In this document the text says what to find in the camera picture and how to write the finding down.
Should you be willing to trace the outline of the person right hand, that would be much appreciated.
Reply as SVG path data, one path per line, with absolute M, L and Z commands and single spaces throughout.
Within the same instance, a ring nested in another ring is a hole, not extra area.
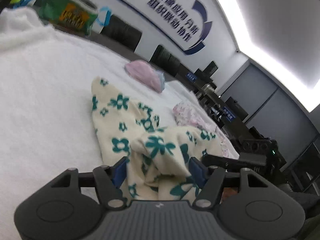
M 223 189 L 222 197 L 221 197 L 221 202 L 224 202 L 227 198 L 234 196 L 238 194 L 238 188 L 232 188 L 232 187 L 225 187 Z

